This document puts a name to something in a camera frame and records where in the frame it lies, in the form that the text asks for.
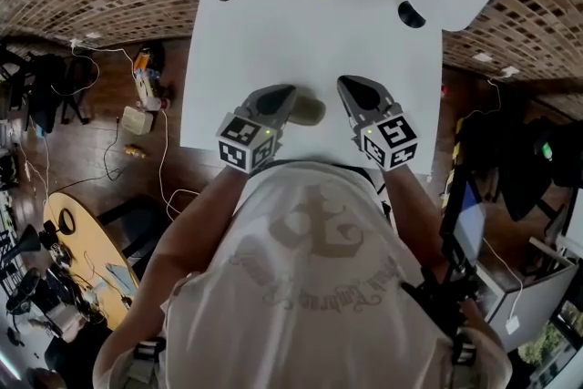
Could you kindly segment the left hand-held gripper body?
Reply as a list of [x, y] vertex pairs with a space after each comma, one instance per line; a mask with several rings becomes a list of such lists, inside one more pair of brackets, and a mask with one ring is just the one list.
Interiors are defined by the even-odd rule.
[[261, 113], [240, 105], [229, 112], [216, 133], [219, 157], [228, 166], [252, 174], [270, 162], [281, 147], [283, 114]]

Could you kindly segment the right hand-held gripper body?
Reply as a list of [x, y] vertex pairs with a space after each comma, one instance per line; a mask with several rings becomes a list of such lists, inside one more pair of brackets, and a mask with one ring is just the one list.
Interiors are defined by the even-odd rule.
[[358, 149], [385, 172], [411, 162], [418, 147], [418, 136], [409, 116], [402, 110], [389, 110], [364, 118], [353, 127]]

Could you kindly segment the beige oval case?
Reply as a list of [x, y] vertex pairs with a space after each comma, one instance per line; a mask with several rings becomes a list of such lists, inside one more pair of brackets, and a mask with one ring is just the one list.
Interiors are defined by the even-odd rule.
[[326, 106], [321, 100], [300, 95], [295, 99], [288, 121], [299, 126], [314, 127], [322, 121], [325, 112]]

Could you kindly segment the person's left forearm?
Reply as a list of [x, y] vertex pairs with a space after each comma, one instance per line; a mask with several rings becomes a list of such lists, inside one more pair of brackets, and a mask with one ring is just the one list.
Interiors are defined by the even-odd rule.
[[178, 281], [192, 272], [207, 270], [230, 226], [247, 179], [244, 172], [224, 168], [166, 229], [148, 261], [126, 318], [100, 349], [93, 370], [94, 384], [121, 354], [159, 335], [165, 317], [162, 303]]

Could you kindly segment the person's right forearm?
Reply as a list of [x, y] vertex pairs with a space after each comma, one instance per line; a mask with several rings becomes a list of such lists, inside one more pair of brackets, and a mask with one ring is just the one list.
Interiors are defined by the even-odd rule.
[[385, 172], [384, 183], [399, 237], [420, 265], [442, 282], [447, 260], [442, 253], [441, 211], [406, 165]]

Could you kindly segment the yellow black floor tape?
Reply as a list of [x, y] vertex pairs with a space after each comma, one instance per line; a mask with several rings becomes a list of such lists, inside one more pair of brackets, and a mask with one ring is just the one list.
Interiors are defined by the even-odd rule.
[[458, 157], [460, 156], [461, 153], [461, 140], [462, 140], [461, 132], [463, 129], [464, 122], [465, 118], [459, 118], [455, 126], [455, 144], [452, 153], [452, 161], [454, 162], [454, 165], [457, 164]]

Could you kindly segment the colourful toy set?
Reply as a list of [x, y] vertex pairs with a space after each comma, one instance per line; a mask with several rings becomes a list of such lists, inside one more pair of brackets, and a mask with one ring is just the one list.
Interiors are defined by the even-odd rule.
[[148, 112], [158, 112], [170, 107], [170, 90], [160, 84], [165, 58], [163, 44], [151, 41], [139, 49], [133, 61], [139, 105]]

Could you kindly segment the white square box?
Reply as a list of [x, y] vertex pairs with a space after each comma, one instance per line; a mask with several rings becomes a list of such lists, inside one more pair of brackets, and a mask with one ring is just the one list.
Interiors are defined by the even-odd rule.
[[121, 127], [137, 135], [145, 135], [151, 131], [154, 115], [139, 108], [126, 106], [121, 118]]

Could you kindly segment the black monitor screen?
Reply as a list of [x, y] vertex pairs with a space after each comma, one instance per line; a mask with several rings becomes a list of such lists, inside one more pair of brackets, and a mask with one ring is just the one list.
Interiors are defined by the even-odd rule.
[[440, 235], [448, 262], [445, 282], [471, 277], [481, 251], [486, 212], [472, 173], [457, 166], [448, 180]]

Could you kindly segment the black mesh office chair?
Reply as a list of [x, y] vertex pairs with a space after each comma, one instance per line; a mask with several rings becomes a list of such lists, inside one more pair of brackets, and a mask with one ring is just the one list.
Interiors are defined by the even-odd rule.
[[[551, 161], [541, 147], [548, 142]], [[553, 209], [543, 200], [550, 185], [569, 188], [578, 176], [577, 124], [556, 124], [536, 118], [514, 127], [505, 140], [498, 166], [498, 188], [514, 221], [522, 220], [534, 208], [542, 210], [551, 223], [567, 214], [565, 205]]]

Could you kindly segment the round wooden table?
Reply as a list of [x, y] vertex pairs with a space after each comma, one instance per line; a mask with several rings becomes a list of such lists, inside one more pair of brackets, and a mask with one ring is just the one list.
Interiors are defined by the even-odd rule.
[[81, 287], [94, 289], [107, 327], [115, 330], [137, 292], [123, 295], [106, 264], [126, 267], [138, 290], [154, 247], [168, 226], [165, 213], [154, 199], [139, 195], [95, 215], [75, 197], [54, 192], [48, 197], [43, 220], [57, 223], [60, 215], [69, 223], [69, 233], [57, 233], [72, 255], [69, 272]]

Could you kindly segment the grey cloth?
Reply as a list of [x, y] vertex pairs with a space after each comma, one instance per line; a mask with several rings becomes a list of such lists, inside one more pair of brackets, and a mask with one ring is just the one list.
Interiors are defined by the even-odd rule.
[[106, 270], [114, 278], [118, 289], [123, 295], [133, 296], [136, 293], [137, 286], [126, 267], [107, 263]]

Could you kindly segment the white cabinet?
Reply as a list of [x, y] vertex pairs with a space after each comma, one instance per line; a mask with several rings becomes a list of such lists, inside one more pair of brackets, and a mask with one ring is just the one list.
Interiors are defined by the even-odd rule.
[[517, 269], [492, 255], [476, 265], [478, 305], [510, 352], [536, 339], [563, 299], [578, 266], [535, 238]]

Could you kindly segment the black electronics clutter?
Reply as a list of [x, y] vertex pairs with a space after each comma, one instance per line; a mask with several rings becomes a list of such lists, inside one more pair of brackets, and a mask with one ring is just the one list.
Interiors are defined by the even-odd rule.
[[54, 232], [38, 233], [40, 245], [49, 252], [52, 263], [36, 283], [31, 302], [41, 312], [36, 318], [55, 336], [73, 341], [78, 331], [95, 318], [95, 310], [68, 270], [71, 257]]

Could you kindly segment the black chest rig mount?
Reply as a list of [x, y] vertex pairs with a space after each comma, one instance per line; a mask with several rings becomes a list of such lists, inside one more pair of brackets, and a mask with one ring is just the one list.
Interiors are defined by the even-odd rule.
[[414, 287], [408, 282], [401, 282], [400, 286], [435, 325], [454, 340], [466, 321], [461, 310], [461, 302], [476, 297], [478, 288], [476, 272], [468, 271], [452, 281], [449, 268], [442, 282], [439, 282], [428, 268], [423, 267], [421, 272], [424, 281], [420, 285]]

